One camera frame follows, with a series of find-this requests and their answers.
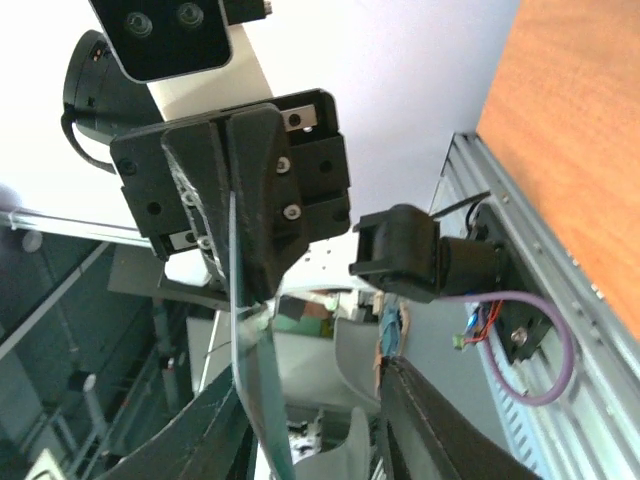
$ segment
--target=white wall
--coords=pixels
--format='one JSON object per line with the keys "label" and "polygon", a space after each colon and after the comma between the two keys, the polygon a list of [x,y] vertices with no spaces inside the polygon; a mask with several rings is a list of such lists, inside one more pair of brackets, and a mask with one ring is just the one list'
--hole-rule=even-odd
{"label": "white wall", "polygon": [[[247,27],[275,94],[322,87],[347,138],[354,216],[426,207],[451,134],[473,129],[517,2],[273,0]],[[2,209],[133,225],[118,180],[85,166],[59,127],[67,62],[97,22],[86,0],[34,0],[2,15]],[[97,156],[106,158],[106,149]]]}

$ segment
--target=desk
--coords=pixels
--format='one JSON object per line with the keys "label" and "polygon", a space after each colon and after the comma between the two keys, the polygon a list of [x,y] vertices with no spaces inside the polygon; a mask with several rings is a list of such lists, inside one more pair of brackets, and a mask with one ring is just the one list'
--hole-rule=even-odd
{"label": "desk", "polygon": [[523,0],[478,127],[640,339],[640,5]]}

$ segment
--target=glass panel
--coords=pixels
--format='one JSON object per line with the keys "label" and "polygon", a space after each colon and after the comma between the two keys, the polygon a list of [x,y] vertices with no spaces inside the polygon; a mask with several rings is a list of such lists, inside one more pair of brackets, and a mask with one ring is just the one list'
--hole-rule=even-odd
{"label": "glass panel", "polygon": [[233,377],[272,472],[279,480],[294,480],[284,395],[273,343],[273,313],[266,304],[255,303],[245,287],[233,193],[229,204]]}

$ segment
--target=wooden table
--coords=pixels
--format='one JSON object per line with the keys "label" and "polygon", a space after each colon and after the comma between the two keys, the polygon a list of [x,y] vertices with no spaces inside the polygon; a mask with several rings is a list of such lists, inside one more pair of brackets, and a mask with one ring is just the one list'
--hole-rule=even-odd
{"label": "wooden table", "polygon": [[640,339],[638,0],[523,0],[478,131]]}

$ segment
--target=purple cable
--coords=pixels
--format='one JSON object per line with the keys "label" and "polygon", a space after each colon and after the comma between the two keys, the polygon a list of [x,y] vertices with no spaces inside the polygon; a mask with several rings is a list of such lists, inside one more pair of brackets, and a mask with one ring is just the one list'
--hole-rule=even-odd
{"label": "purple cable", "polygon": [[528,395],[523,395],[519,392],[516,392],[502,376],[502,373],[498,368],[498,364],[496,363],[490,340],[487,338],[482,343],[484,343],[485,345],[485,351],[487,352],[487,356],[489,357],[489,365],[496,377],[496,380],[511,397],[513,397],[520,403],[524,403],[525,405],[530,405],[532,407],[540,407],[543,405],[548,405],[549,403],[556,400],[560,395],[562,395],[562,393],[567,388],[567,385],[569,385],[569,381],[571,380],[571,374],[573,373],[573,366],[575,364],[575,357],[573,350],[573,341],[571,339],[571,329],[569,328],[567,321],[564,319],[555,305],[543,298],[538,297],[537,295],[533,295],[528,292],[518,292],[515,290],[480,293],[477,295],[462,295],[457,297],[443,297],[441,300],[444,300],[446,302],[463,303],[484,303],[507,300],[528,303],[529,305],[533,305],[534,307],[539,309],[542,313],[549,317],[554,327],[556,327],[558,336],[560,337],[560,341],[562,342],[562,349],[564,352],[560,374],[558,375],[558,379],[548,392],[536,397],[530,397]]}

